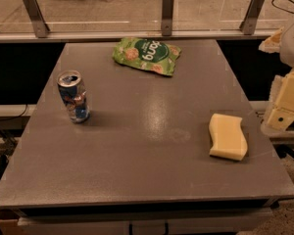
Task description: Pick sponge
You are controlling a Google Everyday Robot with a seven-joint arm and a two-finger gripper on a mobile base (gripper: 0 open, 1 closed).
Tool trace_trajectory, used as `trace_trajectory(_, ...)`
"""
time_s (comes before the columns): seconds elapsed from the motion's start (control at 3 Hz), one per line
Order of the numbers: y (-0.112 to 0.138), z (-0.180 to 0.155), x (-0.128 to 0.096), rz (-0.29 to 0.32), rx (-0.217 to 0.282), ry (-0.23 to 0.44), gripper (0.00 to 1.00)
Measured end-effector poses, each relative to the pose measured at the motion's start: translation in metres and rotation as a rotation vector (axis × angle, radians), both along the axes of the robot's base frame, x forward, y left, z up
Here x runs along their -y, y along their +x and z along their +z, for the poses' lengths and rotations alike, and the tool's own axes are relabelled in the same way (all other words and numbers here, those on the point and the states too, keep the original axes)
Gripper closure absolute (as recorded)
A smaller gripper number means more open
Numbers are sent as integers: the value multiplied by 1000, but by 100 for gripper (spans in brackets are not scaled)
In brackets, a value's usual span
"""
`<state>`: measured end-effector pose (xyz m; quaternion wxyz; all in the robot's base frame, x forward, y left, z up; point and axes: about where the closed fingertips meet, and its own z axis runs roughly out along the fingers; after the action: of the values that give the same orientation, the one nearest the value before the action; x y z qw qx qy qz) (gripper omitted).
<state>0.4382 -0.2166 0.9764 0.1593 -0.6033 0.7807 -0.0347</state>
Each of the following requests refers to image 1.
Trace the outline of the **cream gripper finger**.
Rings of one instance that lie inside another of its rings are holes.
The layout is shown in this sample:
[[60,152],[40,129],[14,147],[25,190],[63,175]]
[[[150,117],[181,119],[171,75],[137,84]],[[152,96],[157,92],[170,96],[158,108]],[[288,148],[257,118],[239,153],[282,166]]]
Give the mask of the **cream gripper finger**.
[[284,131],[294,121],[294,114],[284,109],[273,109],[269,114],[267,125],[273,129]]

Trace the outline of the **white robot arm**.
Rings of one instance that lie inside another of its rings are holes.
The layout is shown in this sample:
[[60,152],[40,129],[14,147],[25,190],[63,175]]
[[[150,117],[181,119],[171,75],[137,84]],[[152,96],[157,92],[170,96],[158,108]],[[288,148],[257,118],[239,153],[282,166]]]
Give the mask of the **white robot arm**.
[[274,78],[265,122],[270,128],[284,131],[294,121],[294,16],[282,31],[279,56],[291,72]]

